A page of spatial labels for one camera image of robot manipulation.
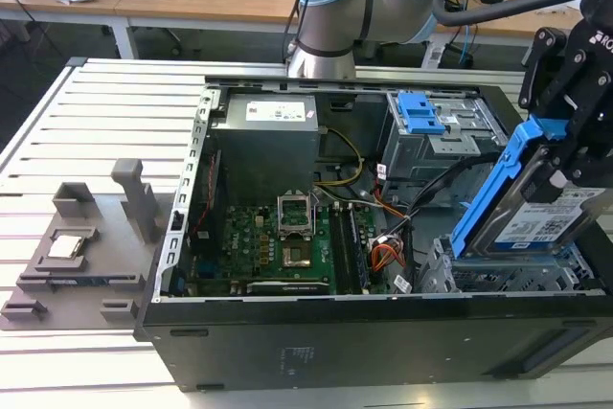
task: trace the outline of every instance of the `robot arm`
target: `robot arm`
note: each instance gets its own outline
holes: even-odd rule
[[[291,46],[288,74],[354,79],[355,40],[419,42],[434,32],[437,20],[445,26],[464,26],[567,1],[511,0],[451,13],[444,10],[444,0],[300,0],[301,25]]]
[[[304,18],[296,37],[289,75],[354,79],[355,40],[400,43],[424,40],[436,25],[431,13],[432,1],[301,0]]]

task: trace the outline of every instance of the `computer case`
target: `computer case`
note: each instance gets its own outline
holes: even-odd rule
[[[304,98],[313,94],[317,109],[309,113],[320,125],[341,126],[368,157],[371,148],[379,149],[376,139],[388,139],[386,133],[390,131],[385,123],[380,136],[374,129],[380,122],[377,114],[383,114],[386,107],[385,103],[376,103],[377,93],[402,88],[389,81],[207,81],[209,92],[201,99],[182,186],[175,199],[174,210],[181,216],[196,213],[197,217],[201,213],[202,206],[189,211],[190,200],[200,199],[196,190],[193,198],[190,189],[194,178],[198,183],[199,168],[194,162],[199,156],[208,162],[203,144],[212,143],[215,130],[230,123],[229,118],[218,114],[233,103],[227,96],[233,90],[250,94],[252,100],[270,99],[273,94],[287,98],[293,92]],[[437,85],[425,91],[436,95],[432,97],[437,104],[452,95],[458,95],[466,107],[469,99],[483,102],[483,112],[490,112],[504,131],[499,137],[510,135],[521,121],[499,88]],[[351,92],[362,94],[353,106],[347,104]],[[219,119],[211,124],[210,132],[206,127],[208,114]],[[320,153],[341,158],[338,152],[329,150],[328,141],[322,140]],[[211,157],[223,163],[222,154],[223,147],[213,151]],[[216,162],[209,163],[211,169],[218,168]],[[212,173],[200,175],[209,176],[215,184],[215,170],[209,171]],[[215,203],[215,193],[211,199]],[[215,204],[212,213],[215,217]],[[233,215],[229,217],[226,225],[243,228],[242,220],[233,223]],[[416,247],[426,247],[426,234],[443,227],[442,218],[441,214],[423,214],[416,219]],[[193,268],[189,251],[185,251],[187,241],[194,240],[194,233],[185,232],[189,220],[182,218],[181,225],[167,232],[164,248],[148,276],[146,304],[139,312],[135,330],[138,340],[153,343],[184,392],[536,378],[613,332],[613,244],[598,224],[576,241],[581,254],[590,261],[595,279],[586,290],[574,293],[402,294],[390,289],[384,295],[358,290],[357,295],[258,298],[249,296],[249,291],[242,291],[241,297],[236,287],[231,287],[226,297],[205,298],[176,289],[191,271],[208,270],[207,266]],[[211,235],[204,233],[207,239]]]

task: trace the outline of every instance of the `white desk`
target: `white desk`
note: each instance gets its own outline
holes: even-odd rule
[[[85,181],[93,193],[116,192],[108,177],[114,160],[133,155],[143,159],[145,180],[155,191],[174,190],[202,82],[211,74],[278,76],[283,68],[90,59],[62,71],[0,155],[0,193],[11,194],[0,196],[0,304],[51,220],[51,194],[61,181]],[[519,73],[384,68],[358,68],[358,76],[500,84],[513,100],[522,80]],[[129,330],[0,331],[0,375],[0,407],[11,409],[601,409],[613,407],[613,340],[534,381],[184,395],[153,347],[135,342]]]

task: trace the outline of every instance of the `cable on desk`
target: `cable on desk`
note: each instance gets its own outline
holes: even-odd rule
[[[21,3],[21,1],[20,0],[14,0],[14,1],[17,4],[19,4],[19,7],[21,7],[21,10],[23,10],[23,12],[28,15],[28,17],[34,23],[34,25],[37,26],[37,28],[42,32],[42,34],[45,36],[45,38],[47,39],[49,44],[52,46],[52,48],[57,52],[57,54],[60,55],[62,59],[66,59],[64,54],[59,50],[59,48],[55,44],[55,42],[47,35],[47,33],[45,32],[43,27],[40,25],[40,23],[34,19],[34,17],[30,14],[30,12],[26,9],[26,7]]]

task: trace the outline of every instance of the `orange wire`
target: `orange wire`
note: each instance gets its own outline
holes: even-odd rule
[[[400,218],[405,218],[405,215],[403,213],[401,213],[400,211],[398,211],[397,209],[393,208],[391,205],[385,203],[382,199],[381,199],[381,194],[379,193],[378,190],[375,190],[375,201],[381,205],[383,208],[385,208],[387,211],[389,211],[390,213],[392,213],[394,216],[400,217]]]
[[[382,249],[387,250],[388,253],[385,255],[385,257],[381,259],[381,261],[377,262],[376,257],[378,256],[379,252]],[[373,270],[375,272],[378,272],[381,268],[387,265],[391,261],[391,259],[396,259],[398,263],[402,265],[403,267],[406,266],[406,262],[404,261],[404,258],[401,257],[392,246],[390,246],[389,244],[385,244],[385,243],[378,244],[375,247],[375,249],[373,249],[373,253],[371,255],[371,263],[373,266]]]

